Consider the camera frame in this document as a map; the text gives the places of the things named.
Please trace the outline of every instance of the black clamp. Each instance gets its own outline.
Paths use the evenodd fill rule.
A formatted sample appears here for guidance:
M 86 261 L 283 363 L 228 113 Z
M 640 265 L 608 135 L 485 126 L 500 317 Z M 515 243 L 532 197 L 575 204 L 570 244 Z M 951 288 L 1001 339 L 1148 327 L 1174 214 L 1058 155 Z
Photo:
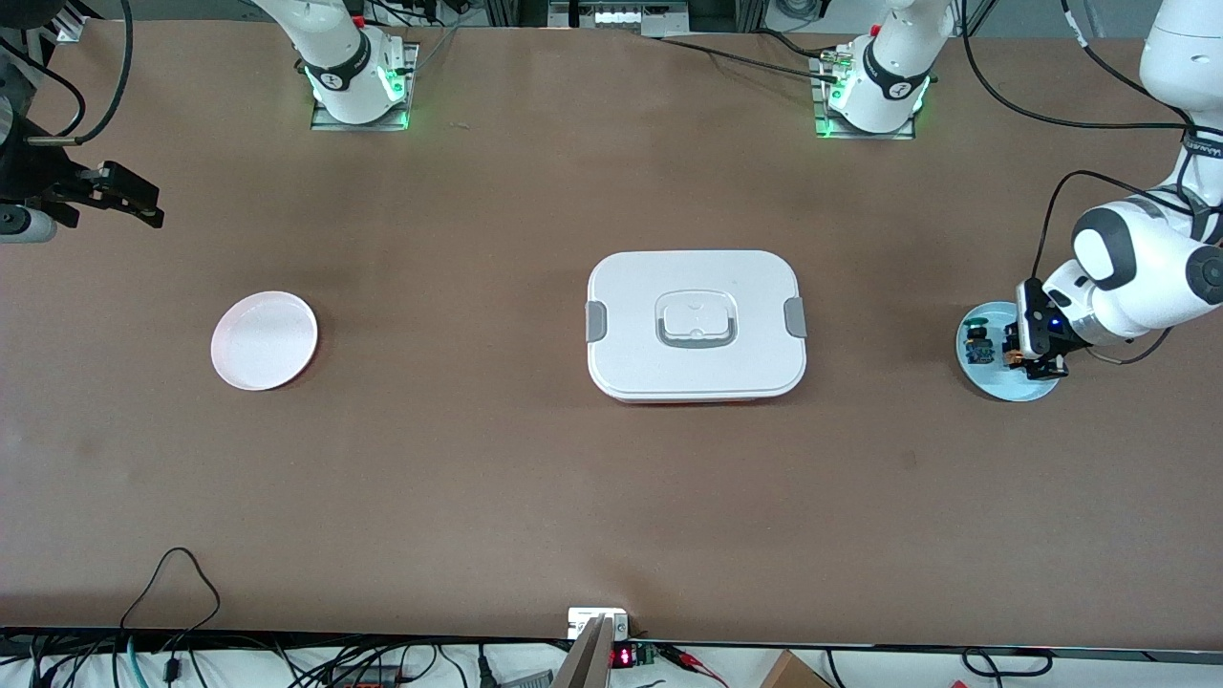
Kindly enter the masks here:
M 311 76 L 313 76 L 314 81 L 317 81 L 323 88 L 328 90 L 347 90 L 349 84 L 352 82 L 352 77 L 364 71 L 366 66 L 369 65 L 369 54 L 372 53 L 369 37 L 366 35 L 364 32 L 357 32 L 357 35 L 361 37 L 361 45 L 358 45 L 357 51 L 342 64 L 334 67 L 319 67 L 309 62 L 305 62 Z
M 921 87 L 929 76 L 929 70 L 921 72 L 917 76 L 899 76 L 883 68 L 883 65 L 874 57 L 874 42 L 866 44 L 866 50 L 862 51 L 862 66 L 866 67 L 866 76 L 871 77 L 871 81 L 879 86 L 879 90 L 883 92 L 883 97 L 888 100 L 904 100 L 914 90 Z
M 1194 155 L 1223 159 L 1223 143 L 1218 141 L 1211 141 L 1210 138 L 1185 132 L 1185 136 L 1180 139 L 1180 144 Z

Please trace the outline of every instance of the white floor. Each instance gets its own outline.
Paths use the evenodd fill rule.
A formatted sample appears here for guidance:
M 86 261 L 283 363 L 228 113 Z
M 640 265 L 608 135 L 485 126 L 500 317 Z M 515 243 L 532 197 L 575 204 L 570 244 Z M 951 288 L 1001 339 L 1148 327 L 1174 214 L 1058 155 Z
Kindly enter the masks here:
M 730 688 L 757 688 L 768 673 L 779 650 L 758 648 L 685 648 L 711 670 L 718 672 Z M 428 646 L 412 648 L 405 661 L 405 675 L 422 671 L 432 656 Z M 449 654 L 464 667 L 470 688 L 479 686 L 475 645 L 448 645 Z M 532 673 L 560 667 L 565 654 L 543 644 L 488 645 L 486 654 L 493 675 L 499 682 L 523 678 Z M 828 664 L 821 650 L 796 653 L 817 673 L 832 684 Z M 285 664 L 273 653 L 254 650 L 209 650 L 196 653 L 208 688 L 286 688 L 292 677 Z M 300 666 L 314 666 L 335 655 L 335 650 L 294 650 L 290 656 Z M 149 688 L 163 688 L 161 671 L 168 655 L 139 655 L 138 664 Z M 203 688 L 191 662 L 180 653 L 182 677 L 175 688 Z M 388 664 L 399 661 L 400 653 L 388 655 Z M 931 655 L 905 653 L 877 653 L 838 650 L 837 668 L 845 688 L 949 688 L 963 681 L 969 688 L 997 688 L 992 679 L 969 673 L 958 655 Z M 1031 670 L 1040 660 L 997 660 L 1003 670 Z M 51 660 L 44 660 L 44 667 Z M 0 686 L 28 686 L 31 662 L 16 662 L 0 667 Z M 67 672 L 59 672 L 54 688 L 66 679 Z M 610 688 L 638 688 L 663 679 L 659 688 L 719 688 L 709 678 L 684 672 L 660 662 L 631 670 L 612 672 Z M 115 688 L 111 678 L 110 656 L 91 659 L 82 667 L 76 686 L 81 688 Z M 455 668 L 444 660 L 419 681 L 417 688 L 462 688 Z M 1054 661 L 1053 670 L 1038 678 L 1007 678 L 1005 688 L 1206 688 L 1223 686 L 1223 666 L 1178 665 L 1164 662 L 1134 662 L 1104 660 Z M 119 688 L 141 688 L 125 656 L 119 657 Z

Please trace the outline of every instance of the container lid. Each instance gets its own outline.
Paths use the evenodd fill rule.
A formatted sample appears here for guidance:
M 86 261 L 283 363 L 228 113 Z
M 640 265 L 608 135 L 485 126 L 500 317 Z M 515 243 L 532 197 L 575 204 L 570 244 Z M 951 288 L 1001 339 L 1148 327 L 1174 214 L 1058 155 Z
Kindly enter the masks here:
M 618 400 L 775 397 L 806 369 L 799 280 L 767 251 L 615 253 L 586 310 L 591 378 Z

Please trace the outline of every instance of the red digital display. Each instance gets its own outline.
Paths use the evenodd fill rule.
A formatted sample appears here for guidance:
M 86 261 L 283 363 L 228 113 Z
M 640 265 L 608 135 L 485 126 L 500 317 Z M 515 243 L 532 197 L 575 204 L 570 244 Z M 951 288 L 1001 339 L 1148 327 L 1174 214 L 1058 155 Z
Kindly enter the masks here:
M 637 666 L 637 654 L 632 649 L 631 643 L 616 644 L 612 650 L 612 656 L 608 657 L 608 666 L 612 668 L 631 668 Z

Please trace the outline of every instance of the metal plate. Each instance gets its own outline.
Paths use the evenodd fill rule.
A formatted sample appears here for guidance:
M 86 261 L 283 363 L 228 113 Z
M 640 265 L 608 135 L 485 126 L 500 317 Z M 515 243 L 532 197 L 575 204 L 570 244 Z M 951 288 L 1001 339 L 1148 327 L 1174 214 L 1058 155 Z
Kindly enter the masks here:
M 812 72 L 816 73 L 832 73 L 827 70 L 827 65 L 823 61 L 810 57 L 807 60 L 807 66 Z M 905 125 L 896 131 L 889 133 L 871 133 L 857 128 L 856 126 L 849 123 L 849 121 L 838 111 L 832 110 L 827 106 L 828 90 L 835 88 L 819 81 L 817 78 L 811 79 L 811 100 L 815 104 L 816 110 L 816 133 L 822 138 L 882 138 L 890 141 L 911 141 L 917 136 L 917 127 L 914 125 L 914 117 L 910 116 Z
M 314 99 L 314 111 L 311 112 L 309 127 L 313 131 L 404 131 L 412 115 L 412 92 L 416 90 L 416 61 L 421 54 L 418 43 L 404 43 L 404 57 L 400 65 L 391 60 L 391 67 L 404 66 L 408 70 L 404 76 L 404 99 L 386 114 L 367 123 L 346 123 L 331 116 L 318 99 Z
M 569 607 L 569 634 L 570 640 L 577 639 L 586 622 L 600 615 L 610 615 L 615 621 L 615 640 L 629 639 L 629 612 L 620 607 Z

